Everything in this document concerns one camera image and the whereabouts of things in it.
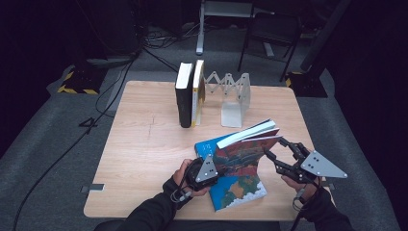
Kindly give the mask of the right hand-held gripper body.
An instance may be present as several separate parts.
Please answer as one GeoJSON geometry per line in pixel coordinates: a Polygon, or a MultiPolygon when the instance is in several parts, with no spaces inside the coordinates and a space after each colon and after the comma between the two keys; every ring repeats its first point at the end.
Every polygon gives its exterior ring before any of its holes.
{"type": "Polygon", "coordinates": [[[318,177],[347,178],[348,175],[316,150],[299,160],[292,179],[296,183],[313,183],[318,177]]]}

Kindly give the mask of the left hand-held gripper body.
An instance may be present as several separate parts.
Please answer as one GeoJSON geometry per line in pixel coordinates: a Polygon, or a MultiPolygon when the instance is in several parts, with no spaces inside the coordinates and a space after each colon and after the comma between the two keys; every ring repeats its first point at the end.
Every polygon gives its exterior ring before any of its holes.
{"type": "Polygon", "coordinates": [[[205,159],[199,157],[187,167],[186,182],[194,191],[212,187],[217,183],[217,179],[218,172],[212,155],[208,155],[205,159]]]}

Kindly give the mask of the red illustrated book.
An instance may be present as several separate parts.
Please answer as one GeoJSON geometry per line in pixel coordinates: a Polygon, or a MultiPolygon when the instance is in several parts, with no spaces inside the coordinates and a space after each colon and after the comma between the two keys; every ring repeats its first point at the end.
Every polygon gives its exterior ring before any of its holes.
{"type": "Polygon", "coordinates": [[[213,157],[216,169],[225,176],[256,175],[265,151],[281,139],[278,132],[275,122],[267,119],[221,139],[213,157]]]}

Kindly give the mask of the blue book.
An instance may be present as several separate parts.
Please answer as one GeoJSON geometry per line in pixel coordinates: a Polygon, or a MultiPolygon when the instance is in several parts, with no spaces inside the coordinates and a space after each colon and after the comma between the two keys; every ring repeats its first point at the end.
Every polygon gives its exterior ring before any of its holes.
{"type": "MultiPolygon", "coordinates": [[[[215,139],[200,141],[194,145],[198,157],[205,159],[216,152],[216,144],[227,135],[215,139]]],[[[259,199],[268,194],[263,183],[256,175],[225,176],[218,171],[217,183],[210,188],[210,197],[215,211],[238,206],[246,202],[259,199]]]]}

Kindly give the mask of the white expandable book rack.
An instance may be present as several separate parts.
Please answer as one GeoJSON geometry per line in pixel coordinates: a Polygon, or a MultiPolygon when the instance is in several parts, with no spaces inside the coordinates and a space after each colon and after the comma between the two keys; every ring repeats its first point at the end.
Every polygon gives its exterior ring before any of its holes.
{"type": "Polygon", "coordinates": [[[220,124],[223,127],[241,128],[251,101],[249,74],[243,73],[238,80],[235,80],[231,73],[220,77],[213,71],[204,80],[209,93],[220,92],[220,124]]]}

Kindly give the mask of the black book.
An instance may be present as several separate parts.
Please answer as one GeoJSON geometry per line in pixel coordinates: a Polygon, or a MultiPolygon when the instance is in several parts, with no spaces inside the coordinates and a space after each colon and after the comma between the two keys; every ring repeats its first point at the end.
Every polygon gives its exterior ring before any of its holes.
{"type": "Polygon", "coordinates": [[[191,126],[193,64],[180,63],[175,82],[179,123],[183,128],[191,126]]]}

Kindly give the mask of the yellow book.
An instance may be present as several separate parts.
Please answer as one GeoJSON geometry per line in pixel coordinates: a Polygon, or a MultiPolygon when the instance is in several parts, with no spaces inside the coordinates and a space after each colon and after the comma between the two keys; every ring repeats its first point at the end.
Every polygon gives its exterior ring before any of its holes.
{"type": "Polygon", "coordinates": [[[205,101],[204,61],[197,60],[192,82],[191,126],[200,123],[200,113],[205,101]]]}

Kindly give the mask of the person's right hand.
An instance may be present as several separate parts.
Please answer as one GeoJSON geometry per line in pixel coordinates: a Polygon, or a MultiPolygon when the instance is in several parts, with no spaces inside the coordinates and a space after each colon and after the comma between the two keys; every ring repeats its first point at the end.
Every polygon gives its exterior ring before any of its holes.
{"type": "Polygon", "coordinates": [[[312,184],[299,184],[288,176],[282,175],[281,179],[291,188],[293,188],[297,193],[303,191],[301,198],[304,202],[308,201],[318,190],[320,179],[316,178],[312,184]]]}

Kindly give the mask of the person's left hand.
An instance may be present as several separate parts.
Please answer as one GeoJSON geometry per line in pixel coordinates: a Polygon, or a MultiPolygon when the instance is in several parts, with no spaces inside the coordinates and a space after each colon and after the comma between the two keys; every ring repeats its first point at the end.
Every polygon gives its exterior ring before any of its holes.
{"type": "MultiPolygon", "coordinates": [[[[185,159],[182,164],[180,165],[180,167],[173,173],[173,180],[177,185],[180,185],[183,178],[184,178],[184,174],[185,171],[187,169],[187,167],[192,163],[192,159],[185,159]]],[[[191,197],[195,197],[195,196],[202,196],[204,194],[206,194],[210,188],[204,188],[198,192],[194,191],[193,189],[191,189],[190,187],[188,187],[186,184],[183,184],[183,189],[186,192],[191,192],[191,197]]]]}

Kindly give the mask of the black yellow striped stand base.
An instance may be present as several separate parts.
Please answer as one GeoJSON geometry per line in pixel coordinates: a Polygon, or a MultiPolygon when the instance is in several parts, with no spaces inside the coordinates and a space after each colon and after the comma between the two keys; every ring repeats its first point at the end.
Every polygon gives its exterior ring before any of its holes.
{"type": "Polygon", "coordinates": [[[293,90],[296,97],[327,97],[320,79],[312,78],[308,73],[288,72],[285,75],[285,84],[293,90]]]}
{"type": "Polygon", "coordinates": [[[107,72],[107,68],[72,67],[64,77],[58,92],[99,94],[107,72]]]}

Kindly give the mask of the grey tape piece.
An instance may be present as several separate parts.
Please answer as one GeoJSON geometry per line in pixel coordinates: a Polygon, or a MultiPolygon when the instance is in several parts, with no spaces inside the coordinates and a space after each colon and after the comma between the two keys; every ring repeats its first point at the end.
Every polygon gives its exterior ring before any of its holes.
{"type": "Polygon", "coordinates": [[[104,190],[105,184],[90,184],[88,186],[83,186],[80,193],[90,193],[90,192],[102,192],[104,190]]]}

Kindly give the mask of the black chair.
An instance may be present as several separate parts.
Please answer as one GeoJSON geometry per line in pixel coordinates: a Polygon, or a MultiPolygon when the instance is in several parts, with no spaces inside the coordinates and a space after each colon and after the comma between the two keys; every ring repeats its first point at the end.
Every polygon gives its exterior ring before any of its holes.
{"type": "Polygon", "coordinates": [[[248,27],[244,36],[238,71],[241,70],[243,55],[251,40],[285,47],[287,51],[283,54],[281,59],[273,58],[274,61],[285,64],[280,77],[280,82],[282,82],[300,39],[301,29],[301,19],[298,15],[283,13],[255,13],[249,19],[248,27]]]}

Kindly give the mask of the grey slanted stand post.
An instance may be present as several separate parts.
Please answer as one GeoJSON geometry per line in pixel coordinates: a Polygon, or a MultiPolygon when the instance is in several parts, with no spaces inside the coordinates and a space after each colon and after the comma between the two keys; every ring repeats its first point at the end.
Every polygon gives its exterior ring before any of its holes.
{"type": "Polygon", "coordinates": [[[350,2],[351,0],[338,0],[338,3],[334,7],[334,10],[326,19],[322,30],[319,32],[310,51],[307,53],[306,57],[300,65],[300,68],[303,71],[309,71],[317,63],[318,56],[323,51],[324,45],[329,40],[332,32],[340,22],[350,2]]]}

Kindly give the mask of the white desk frame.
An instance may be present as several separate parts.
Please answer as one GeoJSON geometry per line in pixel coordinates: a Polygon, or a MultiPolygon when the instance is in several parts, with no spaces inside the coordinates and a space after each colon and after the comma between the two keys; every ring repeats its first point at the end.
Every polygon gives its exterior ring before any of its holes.
{"type": "Polygon", "coordinates": [[[204,52],[204,22],[206,16],[249,18],[251,16],[251,4],[240,0],[201,0],[199,32],[195,48],[195,54],[198,56],[204,52]]]}

